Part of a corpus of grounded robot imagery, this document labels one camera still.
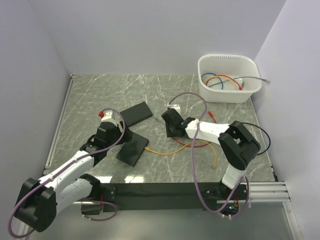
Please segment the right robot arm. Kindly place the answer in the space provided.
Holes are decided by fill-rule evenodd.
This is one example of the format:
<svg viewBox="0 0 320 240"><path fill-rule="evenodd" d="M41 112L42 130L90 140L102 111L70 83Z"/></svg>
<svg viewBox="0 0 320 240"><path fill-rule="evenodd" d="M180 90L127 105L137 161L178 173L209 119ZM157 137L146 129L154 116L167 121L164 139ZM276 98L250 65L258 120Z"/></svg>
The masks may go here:
<svg viewBox="0 0 320 240"><path fill-rule="evenodd" d="M196 138L220 145L228 161L221 180L220 195L226 200L236 196L236 183L261 150L260 144L244 124L236 120L231 124L217 124L194 117L184 119L175 108L167 109L161 117L168 138Z"/></svg>

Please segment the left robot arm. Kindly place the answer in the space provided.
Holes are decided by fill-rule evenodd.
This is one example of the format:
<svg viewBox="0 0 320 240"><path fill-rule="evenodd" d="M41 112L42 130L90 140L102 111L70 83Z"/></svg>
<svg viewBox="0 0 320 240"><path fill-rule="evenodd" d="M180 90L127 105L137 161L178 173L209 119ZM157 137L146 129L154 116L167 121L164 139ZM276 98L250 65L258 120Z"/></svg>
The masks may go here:
<svg viewBox="0 0 320 240"><path fill-rule="evenodd" d="M85 198L100 201L104 195L101 182L86 172L104 159L112 147L131 139L132 132L124 121L102 122L96 134L70 160L38 180L29 178L23 183L9 220L16 218L42 232L74 202Z"/></svg>

